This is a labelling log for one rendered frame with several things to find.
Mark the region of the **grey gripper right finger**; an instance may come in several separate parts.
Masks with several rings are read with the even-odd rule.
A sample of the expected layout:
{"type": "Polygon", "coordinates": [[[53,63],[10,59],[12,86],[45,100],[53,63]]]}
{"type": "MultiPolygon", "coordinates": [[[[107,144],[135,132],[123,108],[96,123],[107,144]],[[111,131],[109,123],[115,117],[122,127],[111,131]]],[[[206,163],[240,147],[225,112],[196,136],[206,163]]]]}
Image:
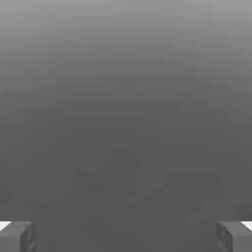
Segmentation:
{"type": "Polygon", "coordinates": [[[220,252],[252,252],[252,221],[218,221],[216,235],[220,252]]]}

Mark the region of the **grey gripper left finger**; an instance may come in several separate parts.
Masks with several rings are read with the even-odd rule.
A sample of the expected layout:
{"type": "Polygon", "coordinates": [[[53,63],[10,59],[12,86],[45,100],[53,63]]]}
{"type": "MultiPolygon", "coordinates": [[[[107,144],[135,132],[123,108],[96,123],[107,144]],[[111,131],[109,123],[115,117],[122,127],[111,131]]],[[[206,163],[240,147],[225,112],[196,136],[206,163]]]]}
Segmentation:
{"type": "Polygon", "coordinates": [[[36,222],[0,221],[0,252],[37,252],[36,222]]]}

